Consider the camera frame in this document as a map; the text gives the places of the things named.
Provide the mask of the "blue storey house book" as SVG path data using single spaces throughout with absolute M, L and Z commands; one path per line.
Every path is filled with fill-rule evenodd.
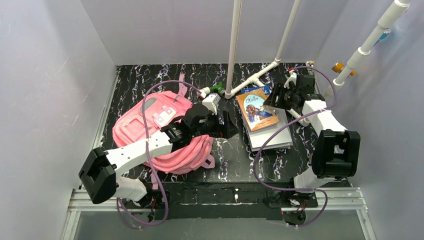
M 271 94 L 271 88 L 268 85 L 261 86 L 261 87 L 243 88 L 243 89 L 241 89 L 241 93 L 245 94 L 245 93 L 250 93 L 250 92 L 256 91 L 256 90 L 262 90 L 266 96 Z

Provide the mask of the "orange Othello book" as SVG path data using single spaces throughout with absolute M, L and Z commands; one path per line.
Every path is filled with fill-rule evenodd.
M 252 132 L 276 125 L 280 121 L 275 111 L 264 105 L 268 96 L 261 89 L 236 96 L 240 112 Z

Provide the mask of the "large grey white book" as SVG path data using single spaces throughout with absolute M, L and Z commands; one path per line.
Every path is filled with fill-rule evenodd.
M 279 122 L 275 125 L 271 125 L 256 131 L 249 130 L 246 120 L 243 119 L 243 125 L 246 128 L 246 135 L 248 137 L 249 147 L 252 152 L 257 152 L 266 142 L 266 140 L 268 140 L 277 130 L 279 130 L 288 123 L 286 111 L 284 109 L 276 108 L 275 112 L 277 117 L 279 118 Z M 263 150 L 290 149 L 292 146 L 292 135 L 290 132 L 290 128 L 287 127 L 281 132 L 279 132 L 274 138 L 272 138 L 266 144 Z

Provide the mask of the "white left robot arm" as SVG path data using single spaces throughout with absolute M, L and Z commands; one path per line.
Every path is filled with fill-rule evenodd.
M 140 201 L 148 193 L 147 188 L 142 181 L 123 174 L 149 158 L 188 146 L 195 137 L 232 138 L 238 129 L 228 111 L 222 115 L 220 123 L 217 114 L 204 105 L 194 104 L 185 115 L 175 117 L 147 138 L 115 149 L 92 149 L 78 173 L 91 202 L 101 204 L 112 197 Z

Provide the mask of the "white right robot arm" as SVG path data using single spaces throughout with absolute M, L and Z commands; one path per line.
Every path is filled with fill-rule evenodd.
M 311 124 L 318 135 L 311 166 L 293 178 L 292 188 L 297 192 L 311 193 L 329 182 L 356 174 L 360 134 L 336 120 L 325 98 L 315 93 L 313 75 L 291 76 L 276 82 L 264 105 L 286 111 L 301 109 L 300 118 Z

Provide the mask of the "green white pipe fitting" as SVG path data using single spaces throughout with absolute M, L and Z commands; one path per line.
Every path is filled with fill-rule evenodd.
M 225 95 L 226 90 L 223 88 L 223 83 L 219 81 L 217 84 L 209 87 L 204 87 L 200 89 L 200 92 L 197 93 L 200 98 L 205 99 L 210 94 L 218 94 L 220 96 Z

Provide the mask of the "orange yellow wall knob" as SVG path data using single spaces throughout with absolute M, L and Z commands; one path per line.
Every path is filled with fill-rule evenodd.
M 342 63 L 342 62 L 336 62 L 332 67 L 331 67 L 331 69 L 332 69 L 332 71 L 334 71 L 335 73 L 341 73 L 342 71 L 343 71 L 343 69 L 344 69 L 344 64 Z M 356 74 L 356 71 L 355 70 L 353 70 L 353 71 L 351 71 L 351 73 L 348 75 L 348 77 L 349 76 L 354 76 Z

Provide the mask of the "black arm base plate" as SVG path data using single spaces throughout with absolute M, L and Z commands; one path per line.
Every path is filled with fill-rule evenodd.
M 275 191 L 258 182 L 164 182 L 168 219 L 259 218 L 282 220 L 284 212 L 317 209 L 315 195 Z

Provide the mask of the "white PVC pipe frame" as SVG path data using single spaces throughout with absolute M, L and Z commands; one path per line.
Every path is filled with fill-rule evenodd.
M 324 73 L 317 78 L 321 94 L 336 79 L 331 70 L 336 62 L 348 64 L 358 48 L 368 56 L 345 79 L 338 90 L 334 116 L 348 129 L 367 134 L 391 136 L 420 131 L 424 125 L 422 45 L 424 3 L 405 0 L 402 16 L 381 39 L 377 33 L 365 42 L 379 19 L 392 5 L 390 0 L 244 0 L 234 11 L 236 46 L 230 50 L 234 69 L 244 52 L 243 41 L 253 40 L 253 61 L 265 63 L 264 69 L 245 76 L 244 85 L 261 82 L 278 73 L 283 63 L 314 61 Z

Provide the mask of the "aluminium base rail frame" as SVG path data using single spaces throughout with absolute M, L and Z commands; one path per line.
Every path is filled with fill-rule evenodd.
M 248 182 L 218 182 L 218 183 L 251 183 Z M 312 195 L 317 197 L 318 207 L 307 208 L 305 212 L 300 210 L 285 211 L 281 220 L 277 223 L 285 224 L 285 219 L 288 215 L 305 214 L 307 211 L 315 211 L 321 215 L 324 211 L 352 211 L 357 217 L 361 226 L 362 235 L 367 240 L 375 238 L 374 231 L 368 217 L 368 207 L 365 203 L 363 194 L 358 187 L 341 187 L 333 185 L 325 185 L 322 188 L 315 190 Z M 67 219 L 62 232 L 62 239 L 75 240 L 80 234 L 79 228 L 82 225 L 82 217 L 84 214 L 101 214 L 101 213 L 114 213 L 120 217 L 121 222 L 128 228 L 134 229 L 138 232 L 144 232 L 147 226 L 141 223 L 138 218 L 139 213 L 146 213 L 147 209 L 138 208 L 134 204 L 125 201 L 119 203 L 115 198 L 107 200 L 104 203 L 94 205 L 90 202 L 89 196 L 84 189 L 74 190 L 71 195 L 67 211 Z M 183 218 L 183 219 L 230 219 L 230 218 Z

